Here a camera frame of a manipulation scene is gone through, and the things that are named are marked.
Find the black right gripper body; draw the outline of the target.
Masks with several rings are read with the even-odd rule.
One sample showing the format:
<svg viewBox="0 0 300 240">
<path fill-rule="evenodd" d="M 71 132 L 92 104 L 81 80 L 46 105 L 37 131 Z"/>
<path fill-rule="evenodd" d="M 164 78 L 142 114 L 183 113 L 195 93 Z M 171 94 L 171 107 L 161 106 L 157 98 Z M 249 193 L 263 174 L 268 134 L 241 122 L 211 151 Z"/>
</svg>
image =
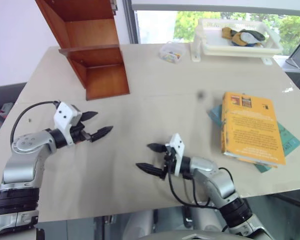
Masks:
<svg viewBox="0 0 300 240">
<path fill-rule="evenodd" d="M 163 145 L 162 151 L 165 152 L 164 156 L 164 165 L 163 165 L 163 173 L 161 175 L 161 179 L 165 180 L 166 176 L 171 175 L 173 171 L 173 166 L 175 165 L 176 160 L 176 151 L 173 147 Z"/>
</svg>

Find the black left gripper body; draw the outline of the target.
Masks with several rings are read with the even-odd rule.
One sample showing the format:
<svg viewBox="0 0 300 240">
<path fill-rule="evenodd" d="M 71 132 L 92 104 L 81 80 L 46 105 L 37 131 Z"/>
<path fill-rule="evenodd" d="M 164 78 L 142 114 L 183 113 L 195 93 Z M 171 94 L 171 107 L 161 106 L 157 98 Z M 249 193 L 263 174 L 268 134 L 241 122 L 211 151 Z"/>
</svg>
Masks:
<svg viewBox="0 0 300 240">
<path fill-rule="evenodd" d="M 70 135 L 74 144 L 78 144 L 84 141 L 92 141 L 92 137 L 89 133 L 84 131 L 85 126 L 82 123 L 72 126 L 70 128 Z"/>
</svg>

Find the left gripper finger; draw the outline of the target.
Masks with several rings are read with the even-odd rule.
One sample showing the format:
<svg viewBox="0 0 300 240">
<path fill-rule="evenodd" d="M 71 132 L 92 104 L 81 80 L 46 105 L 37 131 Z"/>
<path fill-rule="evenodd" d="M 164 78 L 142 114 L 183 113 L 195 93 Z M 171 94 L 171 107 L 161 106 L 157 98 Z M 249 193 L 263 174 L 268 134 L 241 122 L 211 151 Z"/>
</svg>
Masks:
<svg viewBox="0 0 300 240">
<path fill-rule="evenodd" d="M 93 133 L 90 135 L 90 142 L 93 143 L 103 137 L 105 137 L 111 130 L 113 129 L 113 126 L 105 126 L 103 128 L 100 128 L 96 133 Z"/>
<path fill-rule="evenodd" d="M 96 111 L 83 112 L 82 115 L 81 115 L 81 118 L 80 118 L 80 122 L 85 122 L 87 120 L 90 120 L 91 118 L 93 118 L 97 114 L 98 114 L 98 112 L 96 112 Z"/>
</svg>

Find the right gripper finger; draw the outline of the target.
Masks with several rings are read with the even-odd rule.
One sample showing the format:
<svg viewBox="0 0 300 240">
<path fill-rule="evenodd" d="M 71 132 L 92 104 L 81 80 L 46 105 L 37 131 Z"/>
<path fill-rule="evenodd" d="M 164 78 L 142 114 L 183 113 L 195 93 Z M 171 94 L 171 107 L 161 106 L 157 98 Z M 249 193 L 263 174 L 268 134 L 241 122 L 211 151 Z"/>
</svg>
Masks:
<svg viewBox="0 0 300 240">
<path fill-rule="evenodd" d="M 156 177 L 161 177 L 163 174 L 162 169 L 157 168 L 149 163 L 136 163 L 135 165 L 143 172 L 153 175 L 153 176 L 156 176 Z"/>
<path fill-rule="evenodd" d="M 164 144 L 160 143 L 149 143 L 146 146 L 156 153 L 166 153 L 168 151 L 167 147 Z"/>
</svg>

